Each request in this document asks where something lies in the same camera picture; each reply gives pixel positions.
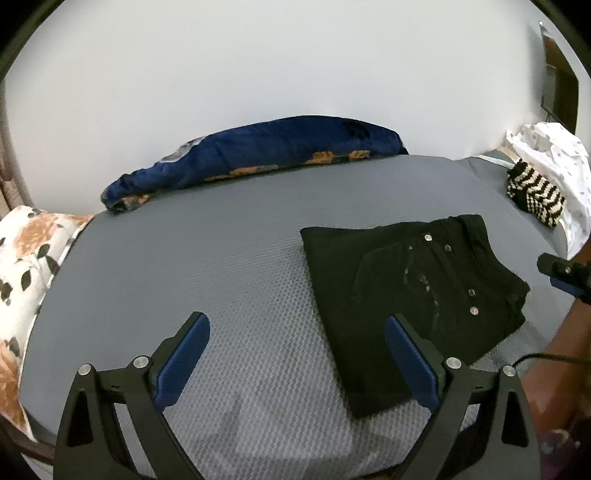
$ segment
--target navy blue pillow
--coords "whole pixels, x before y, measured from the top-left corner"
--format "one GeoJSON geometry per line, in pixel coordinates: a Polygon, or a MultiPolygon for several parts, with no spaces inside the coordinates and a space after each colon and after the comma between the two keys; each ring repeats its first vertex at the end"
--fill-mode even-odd
{"type": "Polygon", "coordinates": [[[388,128],[347,118],[304,115],[231,128],[182,145],[150,168],[124,174],[100,199],[108,210],[135,210],[162,190],[278,168],[408,154],[388,128]]]}

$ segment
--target black and white striped sock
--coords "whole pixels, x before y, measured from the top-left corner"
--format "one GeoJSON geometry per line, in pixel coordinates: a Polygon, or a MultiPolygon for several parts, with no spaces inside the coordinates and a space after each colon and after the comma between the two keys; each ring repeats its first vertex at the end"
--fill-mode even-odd
{"type": "Polygon", "coordinates": [[[523,211],[533,213],[543,224],[554,228],[562,214],[565,198],[525,161],[519,160],[508,172],[507,195],[523,211]]]}

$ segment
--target silver screw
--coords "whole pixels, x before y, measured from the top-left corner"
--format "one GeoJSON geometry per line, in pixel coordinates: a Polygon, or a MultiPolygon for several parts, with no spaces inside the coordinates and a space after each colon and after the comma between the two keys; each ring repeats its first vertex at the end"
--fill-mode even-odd
{"type": "Polygon", "coordinates": [[[90,373],[90,369],[91,369],[90,364],[84,364],[78,369],[78,374],[79,375],[88,375],[88,373],[90,373]]]}
{"type": "Polygon", "coordinates": [[[134,360],[134,367],[135,368],[143,368],[146,365],[148,365],[149,361],[150,360],[148,360],[148,357],[147,356],[143,356],[143,355],[142,356],[139,356],[138,358],[136,358],[134,360]]]}
{"type": "Polygon", "coordinates": [[[515,376],[515,368],[513,368],[510,365],[505,365],[503,367],[503,373],[507,376],[507,377],[514,377],[515,376]]]}
{"type": "Polygon", "coordinates": [[[460,360],[454,356],[451,356],[450,358],[445,360],[445,363],[449,368],[453,368],[454,370],[457,370],[462,366],[462,362],[460,362],[460,360]]]}

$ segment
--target gray mattress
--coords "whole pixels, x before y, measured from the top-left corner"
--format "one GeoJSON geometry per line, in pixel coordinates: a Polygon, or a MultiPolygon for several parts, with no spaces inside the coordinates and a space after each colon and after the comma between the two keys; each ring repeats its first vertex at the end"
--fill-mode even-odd
{"type": "MultiPolygon", "coordinates": [[[[477,362],[498,368],[545,347],[572,299],[535,266],[540,253],[560,250],[560,239],[524,220],[502,194],[504,174],[483,181],[474,165],[408,156],[307,168],[101,213],[43,303],[24,363],[25,408],[56,434],[79,365],[122,367],[200,310],[211,341],[165,416],[208,480],[343,480],[400,462],[428,411],[412,401],[351,419],[299,230],[482,215],[497,257],[531,287],[526,324],[477,362]]],[[[149,474],[128,414],[119,412],[135,462],[149,474]]]]}

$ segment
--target white floral pillowcase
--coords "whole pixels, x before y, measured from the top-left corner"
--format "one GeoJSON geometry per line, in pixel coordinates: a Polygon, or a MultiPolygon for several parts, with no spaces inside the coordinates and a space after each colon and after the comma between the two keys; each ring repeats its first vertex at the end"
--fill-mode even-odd
{"type": "Polygon", "coordinates": [[[53,277],[92,218],[20,206],[0,221],[0,414],[32,440],[18,399],[28,336],[53,277]]]}

